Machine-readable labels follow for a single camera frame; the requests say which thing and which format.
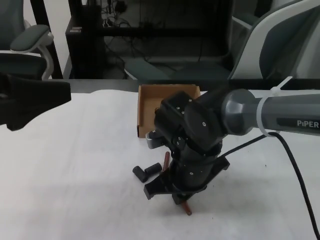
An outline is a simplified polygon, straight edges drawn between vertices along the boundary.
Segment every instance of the gray office chair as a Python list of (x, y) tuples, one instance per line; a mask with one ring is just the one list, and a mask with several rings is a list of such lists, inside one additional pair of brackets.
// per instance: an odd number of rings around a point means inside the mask
[(310, 28), (310, 18), (319, 14), (319, 6), (320, 0), (296, 0), (271, 10), (241, 32), (220, 62), (191, 63), (168, 76), (145, 61), (133, 59), (126, 63), (125, 71), (131, 78), (150, 84), (154, 80), (266, 79), (276, 74), (274, 63), (292, 39), (301, 37), (296, 45), (290, 44), (292, 48), (301, 46), (304, 36), (298, 33)]
[(48, 79), (54, 63), (46, 46), (54, 36), (46, 25), (30, 26), (24, 20), (23, 10), (23, 0), (0, 0), (0, 72), (27, 79)]

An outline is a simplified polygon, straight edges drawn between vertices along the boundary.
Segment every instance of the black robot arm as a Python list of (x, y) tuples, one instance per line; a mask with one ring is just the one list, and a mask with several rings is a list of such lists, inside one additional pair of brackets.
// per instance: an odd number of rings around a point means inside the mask
[(0, 125), (6, 124), (11, 131), (70, 100), (67, 82), (28, 80), (0, 73)]
[[(175, 203), (180, 204), (203, 191), (229, 166), (225, 157), (217, 158), (223, 138), (245, 135), (258, 127), (260, 100), (248, 90), (227, 87), (197, 99), (185, 92), (164, 99), (155, 111), (155, 131), (148, 133), (146, 139), (150, 148), (167, 146), (172, 162), (163, 174), (145, 185), (148, 199), (172, 194)], [(263, 104), (261, 120), (270, 130), (318, 134), (320, 94), (270, 97)]]

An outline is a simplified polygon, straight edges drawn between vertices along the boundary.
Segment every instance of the white tablecloth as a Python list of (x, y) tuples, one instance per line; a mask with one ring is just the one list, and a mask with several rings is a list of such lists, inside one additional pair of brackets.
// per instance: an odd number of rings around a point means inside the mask
[[(277, 139), (230, 155), (230, 168), (188, 201), (191, 216), (170, 195), (147, 200), (132, 169), (162, 164), (167, 149), (137, 138), (137, 100), (115, 90), (74, 94), (22, 130), (0, 127), (1, 240), (315, 239)], [(222, 151), (259, 135), (229, 135)], [(320, 222), (320, 137), (282, 136)]]

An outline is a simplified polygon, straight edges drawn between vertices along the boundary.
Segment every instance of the cardboard box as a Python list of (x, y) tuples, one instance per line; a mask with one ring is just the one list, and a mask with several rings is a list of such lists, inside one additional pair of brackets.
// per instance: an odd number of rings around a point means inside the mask
[(200, 88), (196, 85), (180, 84), (153, 84), (139, 86), (137, 134), (145, 138), (146, 134), (155, 129), (155, 110), (160, 107), (161, 101), (184, 91), (193, 99), (199, 97)]

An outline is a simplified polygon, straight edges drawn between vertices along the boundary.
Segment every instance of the small black cylinder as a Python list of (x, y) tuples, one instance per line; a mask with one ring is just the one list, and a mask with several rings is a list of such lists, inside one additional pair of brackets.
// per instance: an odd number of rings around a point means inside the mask
[(162, 171), (162, 166), (160, 163), (156, 163), (148, 168), (146, 168), (144, 170), (145, 174), (148, 176), (148, 177), (151, 177), (152, 175), (155, 175), (155, 174), (158, 174)]
[(145, 183), (148, 180), (147, 174), (141, 169), (141, 167), (135, 166), (132, 172), (142, 183)]

